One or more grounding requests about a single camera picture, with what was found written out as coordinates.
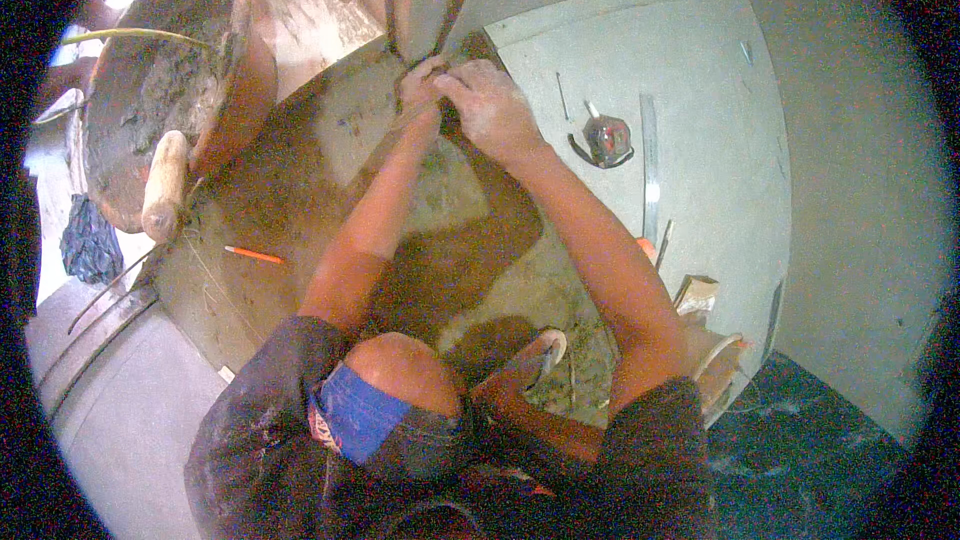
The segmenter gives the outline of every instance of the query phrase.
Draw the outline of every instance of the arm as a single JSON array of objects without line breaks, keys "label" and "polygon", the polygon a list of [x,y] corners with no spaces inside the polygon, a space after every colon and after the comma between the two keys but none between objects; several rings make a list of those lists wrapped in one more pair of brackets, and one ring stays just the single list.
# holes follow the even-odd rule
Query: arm
[{"label": "arm", "polygon": [[436,78],[463,132],[522,184],[557,227],[621,361],[613,374],[609,419],[683,370],[681,323],[663,282],[617,217],[584,186],[540,135],[510,77],[471,61]]},{"label": "arm", "polygon": [[297,311],[349,331],[363,324],[370,294],[394,257],[426,152],[437,138],[440,113],[425,108],[438,94],[426,83],[438,58],[417,66],[401,83],[404,109],[423,110],[402,130],[363,198],[323,251]]}]

